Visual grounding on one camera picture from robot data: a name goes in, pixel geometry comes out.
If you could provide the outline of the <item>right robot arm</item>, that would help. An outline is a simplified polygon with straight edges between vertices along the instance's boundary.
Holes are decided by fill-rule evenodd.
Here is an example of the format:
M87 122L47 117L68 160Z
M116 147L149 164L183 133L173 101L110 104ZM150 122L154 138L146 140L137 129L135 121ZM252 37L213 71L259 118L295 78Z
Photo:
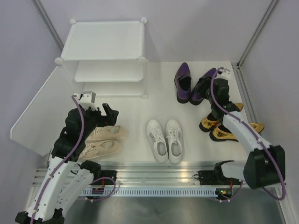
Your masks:
M206 77L196 84L195 92L211 105L212 115L233 134L248 157L245 163L223 161L216 165L214 181L225 184L230 178L245 181L251 189L263 188L285 180L285 151L265 140L244 119L229 100L228 81Z

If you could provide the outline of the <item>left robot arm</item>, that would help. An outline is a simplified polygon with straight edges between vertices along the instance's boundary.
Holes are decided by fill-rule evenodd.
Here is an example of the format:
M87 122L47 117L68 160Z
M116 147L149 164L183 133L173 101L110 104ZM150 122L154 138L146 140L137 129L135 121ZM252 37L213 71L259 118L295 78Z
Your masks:
M93 161L79 162L85 148L85 140L97 127L114 125L119 112L107 103L103 104L105 115L97 107L84 109L77 105L69 111L65 126L54 143L47 174L33 203L26 211L19 212L15 221L19 224L62 224L66 213L88 186L107 179L101 166Z

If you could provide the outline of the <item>purple loafer shoe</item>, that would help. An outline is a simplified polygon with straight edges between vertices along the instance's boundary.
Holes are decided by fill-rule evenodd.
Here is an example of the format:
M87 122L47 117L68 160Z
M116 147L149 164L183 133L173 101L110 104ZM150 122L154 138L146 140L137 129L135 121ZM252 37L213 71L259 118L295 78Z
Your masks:
M192 105L199 105L206 98L206 91L210 88L215 72L216 68L211 68L198 80L189 97L189 102Z
M177 101L185 104L191 95L191 73L186 62L182 63L174 77Z

